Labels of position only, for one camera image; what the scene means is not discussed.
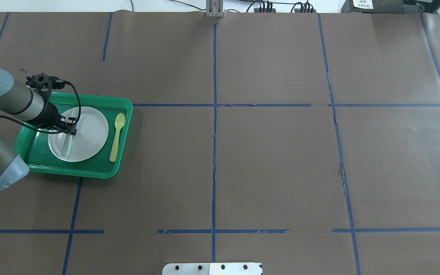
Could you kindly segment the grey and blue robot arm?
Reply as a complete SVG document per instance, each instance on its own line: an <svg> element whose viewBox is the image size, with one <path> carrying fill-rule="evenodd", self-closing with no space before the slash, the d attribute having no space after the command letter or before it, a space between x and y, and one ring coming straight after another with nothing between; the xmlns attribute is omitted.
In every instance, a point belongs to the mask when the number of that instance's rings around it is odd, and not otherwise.
<svg viewBox="0 0 440 275"><path fill-rule="evenodd" d="M51 103L55 89L70 86L81 108L80 96L71 82L45 73L17 81L11 73L0 68L0 120L7 120L42 134L71 134L77 132L80 114L66 117ZM0 127L0 191L6 190L29 174L29 167L17 153Z"/></svg>

